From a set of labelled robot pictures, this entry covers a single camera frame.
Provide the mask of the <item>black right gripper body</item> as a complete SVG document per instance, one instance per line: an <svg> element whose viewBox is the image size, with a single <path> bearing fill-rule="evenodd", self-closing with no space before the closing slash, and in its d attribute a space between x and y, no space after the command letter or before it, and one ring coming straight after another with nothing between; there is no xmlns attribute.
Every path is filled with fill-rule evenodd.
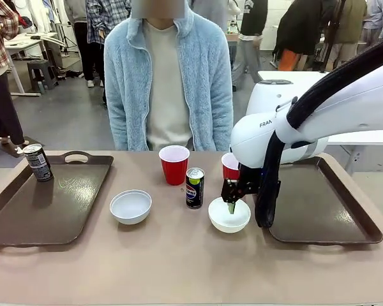
<svg viewBox="0 0 383 306"><path fill-rule="evenodd" d="M221 197L226 203L235 203L247 194L257 194L262 179L262 168L250 168L238 164L238 178L225 178Z"/></svg>

